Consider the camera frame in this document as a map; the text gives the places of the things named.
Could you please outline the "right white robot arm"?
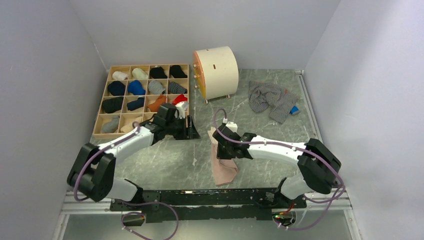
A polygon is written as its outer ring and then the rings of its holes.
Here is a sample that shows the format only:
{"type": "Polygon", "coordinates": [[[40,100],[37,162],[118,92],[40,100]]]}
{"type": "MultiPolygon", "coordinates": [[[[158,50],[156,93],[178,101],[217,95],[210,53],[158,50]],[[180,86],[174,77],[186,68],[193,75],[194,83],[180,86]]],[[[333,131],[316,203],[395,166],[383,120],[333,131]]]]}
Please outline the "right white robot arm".
{"type": "Polygon", "coordinates": [[[308,142],[284,142],[249,132],[239,135],[225,123],[212,137],[218,142],[219,159],[265,159],[298,168],[297,174],[282,180],[274,195],[276,204],[282,208],[305,193],[329,194],[341,168],[341,162],[315,138],[308,142]]]}

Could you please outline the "pink beige underwear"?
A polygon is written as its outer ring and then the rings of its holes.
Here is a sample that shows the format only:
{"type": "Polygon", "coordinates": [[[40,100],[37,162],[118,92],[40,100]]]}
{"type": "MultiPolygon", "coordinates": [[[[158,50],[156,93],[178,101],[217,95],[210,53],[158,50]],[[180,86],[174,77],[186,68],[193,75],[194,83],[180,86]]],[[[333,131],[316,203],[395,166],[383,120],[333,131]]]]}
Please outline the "pink beige underwear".
{"type": "Polygon", "coordinates": [[[214,183],[217,187],[229,185],[235,179],[239,169],[232,159],[218,159],[218,141],[213,137],[216,128],[207,131],[210,139],[210,163],[214,183]]]}

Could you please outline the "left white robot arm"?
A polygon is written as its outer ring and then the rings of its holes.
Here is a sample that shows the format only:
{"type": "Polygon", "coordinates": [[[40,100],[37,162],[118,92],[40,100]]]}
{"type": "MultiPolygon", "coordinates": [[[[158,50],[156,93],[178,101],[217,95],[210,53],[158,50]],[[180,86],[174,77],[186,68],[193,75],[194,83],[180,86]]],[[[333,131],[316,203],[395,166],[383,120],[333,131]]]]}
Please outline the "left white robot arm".
{"type": "Polygon", "coordinates": [[[130,132],[103,144],[84,144],[67,177],[74,199],[78,202],[118,199],[130,210],[139,209],[145,202],[143,188],[116,177],[116,165],[167,136],[174,140],[199,139],[193,118],[186,114],[188,108],[187,101],[176,105],[163,103],[150,119],[133,121],[130,132]]]}

